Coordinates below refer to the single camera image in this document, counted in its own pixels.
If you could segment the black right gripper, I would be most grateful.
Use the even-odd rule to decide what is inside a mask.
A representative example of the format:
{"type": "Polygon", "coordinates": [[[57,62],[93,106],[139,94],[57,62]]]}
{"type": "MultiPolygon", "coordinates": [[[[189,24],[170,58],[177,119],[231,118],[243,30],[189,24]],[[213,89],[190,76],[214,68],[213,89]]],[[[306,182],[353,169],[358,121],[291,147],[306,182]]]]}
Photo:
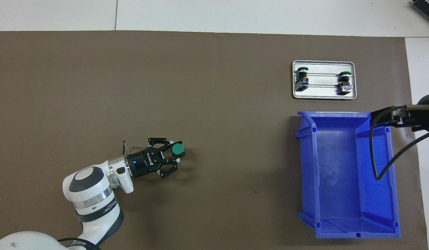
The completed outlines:
{"type": "MultiPolygon", "coordinates": [[[[422,97],[417,104],[429,105],[429,95],[422,97]]],[[[413,132],[429,132],[429,110],[414,111],[415,108],[416,105],[391,106],[371,112],[370,127],[413,127],[417,123],[411,128],[413,132]]]]}

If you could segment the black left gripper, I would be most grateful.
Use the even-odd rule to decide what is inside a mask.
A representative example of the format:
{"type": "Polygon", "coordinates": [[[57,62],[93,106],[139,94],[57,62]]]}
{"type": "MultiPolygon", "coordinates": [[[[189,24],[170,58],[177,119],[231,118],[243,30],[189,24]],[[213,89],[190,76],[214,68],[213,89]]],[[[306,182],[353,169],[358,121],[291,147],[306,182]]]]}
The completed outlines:
{"type": "Polygon", "coordinates": [[[160,152],[170,149],[172,153],[184,153],[182,141],[168,141],[166,138],[161,137],[150,137],[148,141],[151,147],[154,147],[155,144],[163,144],[163,146],[159,149],[146,148],[143,151],[127,155],[127,164],[130,168],[131,176],[138,178],[159,171],[160,178],[165,179],[176,172],[181,159],[163,159],[160,152]]]}

